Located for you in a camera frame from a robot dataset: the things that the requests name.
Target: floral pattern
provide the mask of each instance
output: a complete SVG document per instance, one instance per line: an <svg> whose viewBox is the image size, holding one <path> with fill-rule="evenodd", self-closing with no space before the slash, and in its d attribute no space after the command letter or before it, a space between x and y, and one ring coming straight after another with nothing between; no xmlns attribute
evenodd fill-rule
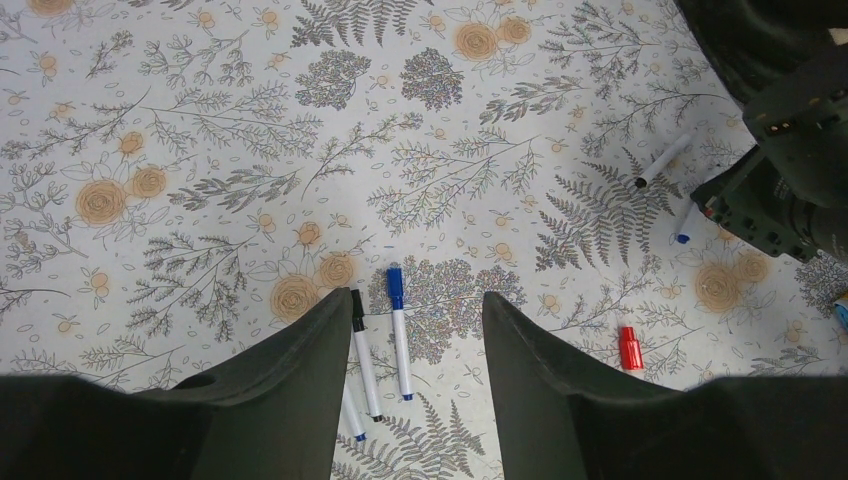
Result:
<svg viewBox="0 0 848 480"><path fill-rule="evenodd" d="M669 387L848 371L848 267L673 241L753 143L673 0L13 0L0 49L4 373L170 388L359 288L387 420L333 477L493 480L486 291Z"/></svg>

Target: red object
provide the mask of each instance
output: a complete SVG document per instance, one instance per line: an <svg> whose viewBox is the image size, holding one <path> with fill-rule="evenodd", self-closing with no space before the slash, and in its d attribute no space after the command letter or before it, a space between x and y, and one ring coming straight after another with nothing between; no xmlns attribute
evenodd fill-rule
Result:
<svg viewBox="0 0 848 480"><path fill-rule="evenodd" d="M625 370L642 370L642 349L639 348L639 340L633 327L621 327L621 336L618 338L618 349L621 353L621 368Z"/></svg>

